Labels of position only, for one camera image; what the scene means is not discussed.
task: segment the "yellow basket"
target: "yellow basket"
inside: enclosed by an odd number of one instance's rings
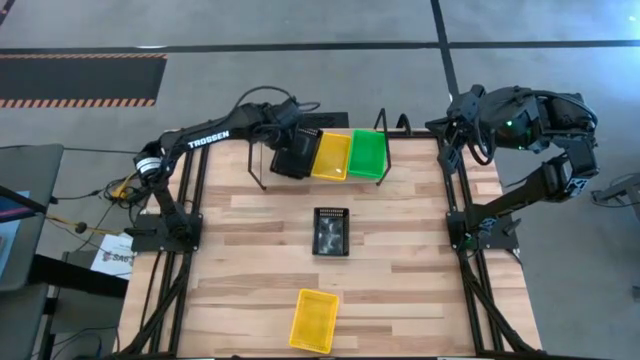
[[[289,345],[294,348],[328,354],[338,314],[338,296],[301,289],[293,317]]]
[[[311,175],[334,181],[347,178],[351,136],[323,133]]]

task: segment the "black tray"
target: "black tray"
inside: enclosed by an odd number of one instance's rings
[[[315,208],[313,255],[349,255],[349,209]]]
[[[294,179],[308,177],[311,175],[321,138],[322,130],[298,128],[291,148],[276,151],[269,169]]]

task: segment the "white paper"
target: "white paper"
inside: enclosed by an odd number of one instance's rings
[[[105,235],[91,270],[129,280],[133,270],[132,241],[127,234]]]

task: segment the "yellow cable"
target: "yellow cable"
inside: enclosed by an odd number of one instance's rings
[[[127,176],[124,181],[122,182],[122,184],[120,184],[117,188],[115,188],[115,190],[113,190],[111,192],[111,196],[114,199],[120,199],[120,200],[126,200],[127,199],[127,191],[126,188],[127,186],[129,186],[129,182],[131,181],[131,178],[133,177],[133,175],[135,175],[136,172],[132,172],[131,174],[129,174],[129,176]]]

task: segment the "black plastic container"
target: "black plastic container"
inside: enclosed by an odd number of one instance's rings
[[[313,255],[349,255],[349,209],[315,208]]]
[[[308,177],[311,175],[320,138],[322,130],[298,128],[291,147],[280,149],[273,155],[270,170],[294,179]]]

